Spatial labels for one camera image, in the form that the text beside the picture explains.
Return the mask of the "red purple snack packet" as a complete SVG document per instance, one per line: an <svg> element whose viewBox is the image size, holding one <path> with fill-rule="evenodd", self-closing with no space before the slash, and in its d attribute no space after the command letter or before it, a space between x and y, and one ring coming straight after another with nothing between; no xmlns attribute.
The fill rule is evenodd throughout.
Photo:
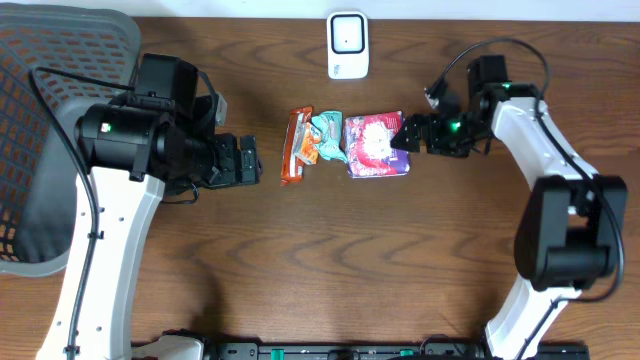
<svg viewBox="0 0 640 360"><path fill-rule="evenodd" d="M391 147L403 120L401 111L345 120L343 137L352 178L403 176L410 171L408 152Z"/></svg>

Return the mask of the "long orange snack bar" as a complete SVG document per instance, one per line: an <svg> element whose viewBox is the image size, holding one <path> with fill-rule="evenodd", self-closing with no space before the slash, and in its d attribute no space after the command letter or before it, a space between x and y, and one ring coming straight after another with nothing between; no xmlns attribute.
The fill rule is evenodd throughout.
<svg viewBox="0 0 640 360"><path fill-rule="evenodd" d="M299 183L303 180L305 163L294 155L293 145L297 126L309 123L313 111L312 106L295 108L289 113L289 122L283 146L281 166L281 185Z"/></svg>

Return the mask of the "mint green snack packet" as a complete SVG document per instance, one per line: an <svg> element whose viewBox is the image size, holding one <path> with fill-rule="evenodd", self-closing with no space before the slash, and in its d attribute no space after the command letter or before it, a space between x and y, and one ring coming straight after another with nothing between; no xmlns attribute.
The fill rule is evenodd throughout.
<svg viewBox="0 0 640 360"><path fill-rule="evenodd" d="M319 115L313 116L311 123L322 134L322 140L317 146L319 155L327 161L339 160L347 163L347 156L340 147L343 125L342 113L337 110L324 111Z"/></svg>

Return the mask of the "small orange snack packet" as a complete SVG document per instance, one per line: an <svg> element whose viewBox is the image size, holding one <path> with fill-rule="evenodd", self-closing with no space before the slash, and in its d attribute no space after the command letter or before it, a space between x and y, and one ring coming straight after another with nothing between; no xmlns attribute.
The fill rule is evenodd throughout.
<svg viewBox="0 0 640 360"><path fill-rule="evenodd" d="M297 157L307 165L316 164L319 156L316 145L321 140L322 133L312 123L306 123L303 137L296 153Z"/></svg>

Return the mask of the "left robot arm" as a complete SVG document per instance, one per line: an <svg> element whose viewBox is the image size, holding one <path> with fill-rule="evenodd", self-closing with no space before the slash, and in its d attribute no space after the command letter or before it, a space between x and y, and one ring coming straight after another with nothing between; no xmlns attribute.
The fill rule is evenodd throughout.
<svg viewBox="0 0 640 360"><path fill-rule="evenodd" d="M218 133L227 104L199 95L207 75L173 56L145 54L136 80L92 105L61 141L77 169L76 218L61 293L41 359L210 359L189 330L131 342L131 316L147 234L160 204L184 193L255 185L252 135Z"/></svg>

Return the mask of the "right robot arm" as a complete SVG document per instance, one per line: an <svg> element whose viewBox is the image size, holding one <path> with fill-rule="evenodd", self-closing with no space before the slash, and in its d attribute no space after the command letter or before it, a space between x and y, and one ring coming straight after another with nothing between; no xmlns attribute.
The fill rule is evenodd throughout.
<svg viewBox="0 0 640 360"><path fill-rule="evenodd" d="M502 55L467 68L469 108L462 111L444 79L425 96L431 114L414 114L390 145L408 152L466 158L478 141L502 142L531 193L514 239L518 275L497 315L484 328L484 355L531 359L543 334L600 278L623 276L622 226L628 190L584 161L555 126L540 89L514 83Z"/></svg>

